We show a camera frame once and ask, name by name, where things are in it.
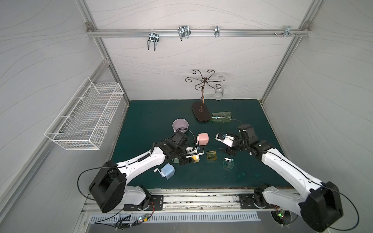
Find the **yellow pencil sharpener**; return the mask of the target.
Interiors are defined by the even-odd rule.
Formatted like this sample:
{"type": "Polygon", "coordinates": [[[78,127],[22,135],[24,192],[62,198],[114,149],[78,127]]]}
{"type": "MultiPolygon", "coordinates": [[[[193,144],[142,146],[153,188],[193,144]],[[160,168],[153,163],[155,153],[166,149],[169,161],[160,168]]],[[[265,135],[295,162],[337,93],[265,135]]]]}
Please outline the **yellow pencil sharpener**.
{"type": "Polygon", "coordinates": [[[194,155],[190,159],[191,159],[191,163],[198,163],[198,162],[200,162],[200,156],[199,155],[194,155]]]}

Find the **green clear tray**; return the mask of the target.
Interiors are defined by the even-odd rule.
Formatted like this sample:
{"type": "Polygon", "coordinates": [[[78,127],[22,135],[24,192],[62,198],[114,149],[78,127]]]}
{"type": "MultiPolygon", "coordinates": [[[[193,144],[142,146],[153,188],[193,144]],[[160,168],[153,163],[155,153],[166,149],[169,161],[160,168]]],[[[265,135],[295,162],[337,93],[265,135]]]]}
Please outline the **green clear tray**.
{"type": "Polygon", "coordinates": [[[234,162],[235,161],[233,159],[225,157],[222,166],[225,169],[232,170],[234,167],[234,162]]]}

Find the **pink pencil sharpener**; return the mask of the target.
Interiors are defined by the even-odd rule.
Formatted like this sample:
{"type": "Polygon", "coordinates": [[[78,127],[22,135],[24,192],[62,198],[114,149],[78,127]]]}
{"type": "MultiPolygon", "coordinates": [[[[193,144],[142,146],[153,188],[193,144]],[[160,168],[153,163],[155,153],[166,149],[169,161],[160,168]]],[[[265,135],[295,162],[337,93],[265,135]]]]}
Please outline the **pink pencil sharpener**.
{"type": "Polygon", "coordinates": [[[200,133],[196,137],[197,145],[206,146],[209,143],[208,133],[200,133]]]}

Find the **yellow clear tray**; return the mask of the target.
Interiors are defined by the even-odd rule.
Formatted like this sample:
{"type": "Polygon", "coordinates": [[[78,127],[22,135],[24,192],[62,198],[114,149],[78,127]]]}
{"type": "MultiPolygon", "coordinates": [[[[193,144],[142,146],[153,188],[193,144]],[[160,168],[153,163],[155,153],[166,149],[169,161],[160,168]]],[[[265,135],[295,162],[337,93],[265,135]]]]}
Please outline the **yellow clear tray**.
{"type": "Polygon", "coordinates": [[[207,158],[208,161],[216,161],[217,160],[216,151],[208,151],[206,153],[206,158],[207,158]]]}

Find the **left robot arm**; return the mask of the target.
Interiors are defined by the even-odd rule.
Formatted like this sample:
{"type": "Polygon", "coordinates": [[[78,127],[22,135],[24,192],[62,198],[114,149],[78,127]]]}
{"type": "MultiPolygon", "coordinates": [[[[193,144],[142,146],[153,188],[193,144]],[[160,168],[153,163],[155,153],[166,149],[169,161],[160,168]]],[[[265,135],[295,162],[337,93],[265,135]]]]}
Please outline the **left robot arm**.
{"type": "Polygon", "coordinates": [[[112,211],[120,203],[147,210],[151,202],[150,192],[142,185],[129,186],[129,183],[158,165],[164,166],[160,173],[166,177],[167,173],[174,172],[169,169],[174,159],[178,159],[180,164],[194,162],[194,157],[201,154],[197,148],[201,136],[193,136],[193,146],[189,146],[187,131],[187,128],[176,130],[171,137],[154,143],[151,149],[132,159],[119,163],[107,161],[98,167],[98,173],[88,188],[91,200],[102,213],[112,211]]]}

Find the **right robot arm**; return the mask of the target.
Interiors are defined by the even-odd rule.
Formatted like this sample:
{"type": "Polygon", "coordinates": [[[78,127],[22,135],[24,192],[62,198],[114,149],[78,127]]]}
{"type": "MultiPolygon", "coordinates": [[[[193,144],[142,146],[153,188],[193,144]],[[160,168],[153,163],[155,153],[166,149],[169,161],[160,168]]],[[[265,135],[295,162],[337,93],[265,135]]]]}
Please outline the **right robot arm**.
{"type": "Polygon", "coordinates": [[[266,140],[260,141],[250,124],[238,127],[239,135],[218,132],[215,139],[226,145],[225,153],[245,151],[285,179],[297,194],[267,183],[255,188],[251,202],[256,208],[272,205],[300,216],[313,230],[322,233],[344,216],[344,196],[332,182],[323,182],[303,171],[266,140]]]}

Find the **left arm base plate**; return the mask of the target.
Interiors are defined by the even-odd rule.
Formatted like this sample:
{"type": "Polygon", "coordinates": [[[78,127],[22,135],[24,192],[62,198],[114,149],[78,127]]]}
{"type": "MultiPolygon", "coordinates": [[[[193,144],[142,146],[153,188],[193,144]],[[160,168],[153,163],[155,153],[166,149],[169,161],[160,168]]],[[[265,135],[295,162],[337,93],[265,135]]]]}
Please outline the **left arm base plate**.
{"type": "Polygon", "coordinates": [[[124,211],[160,211],[163,209],[163,195],[150,195],[145,197],[145,199],[139,204],[125,204],[124,211]]]}

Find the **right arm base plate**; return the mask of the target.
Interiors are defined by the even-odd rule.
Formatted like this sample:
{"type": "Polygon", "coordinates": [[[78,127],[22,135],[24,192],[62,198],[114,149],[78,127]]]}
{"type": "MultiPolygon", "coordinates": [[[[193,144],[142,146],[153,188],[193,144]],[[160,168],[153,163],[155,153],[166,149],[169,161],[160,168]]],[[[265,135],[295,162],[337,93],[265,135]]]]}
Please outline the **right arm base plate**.
{"type": "Polygon", "coordinates": [[[268,204],[262,194],[238,194],[236,202],[240,204],[241,209],[273,209],[274,206],[268,204]]]}

